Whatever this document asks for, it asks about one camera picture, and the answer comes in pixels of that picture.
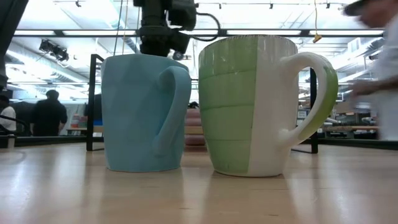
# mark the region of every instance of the person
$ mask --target person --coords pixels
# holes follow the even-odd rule
[[[351,96],[377,98],[379,138],[398,141],[398,0],[360,0],[344,11],[347,16],[359,16],[369,28],[386,29],[383,50],[373,66],[377,80],[355,83]]]
[[[30,131],[33,136],[58,136],[68,121],[67,109],[58,101],[59,93],[49,90],[47,99],[33,108]]]
[[[10,99],[4,95],[0,95],[0,107],[3,108],[1,115],[9,118],[16,118],[14,109],[10,106]],[[0,118],[0,124],[9,131],[16,131],[17,124],[15,121]]]

